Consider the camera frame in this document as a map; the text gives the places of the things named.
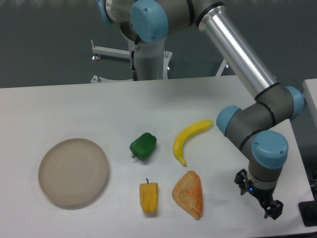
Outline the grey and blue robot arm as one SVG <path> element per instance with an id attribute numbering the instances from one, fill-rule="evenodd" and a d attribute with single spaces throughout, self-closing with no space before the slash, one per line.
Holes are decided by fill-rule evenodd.
<path id="1" fill-rule="evenodd" d="M 254 97 L 245 109 L 228 106 L 216 119 L 219 130 L 248 159 L 235 177 L 241 194 L 255 197 L 265 217 L 277 219 L 283 204 L 272 195 L 287 160 L 288 142 L 272 128 L 297 115 L 304 98 L 281 86 L 239 34 L 220 0 L 99 0 L 104 23 L 118 23 L 129 42 L 132 79 L 163 79 L 166 37 L 196 25 L 207 34 Z"/>

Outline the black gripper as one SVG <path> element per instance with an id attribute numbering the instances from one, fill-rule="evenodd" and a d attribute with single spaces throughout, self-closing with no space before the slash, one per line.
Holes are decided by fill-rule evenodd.
<path id="1" fill-rule="evenodd" d="M 240 170 L 234 179 L 234 182 L 240 188 L 240 195 L 248 192 L 251 196 L 258 199 L 260 206 L 264 209 L 264 218 L 271 217 L 276 220 L 283 211 L 283 203 L 273 199 L 275 190 L 275 181 L 260 181 L 257 179 L 248 179 L 247 171 Z"/>

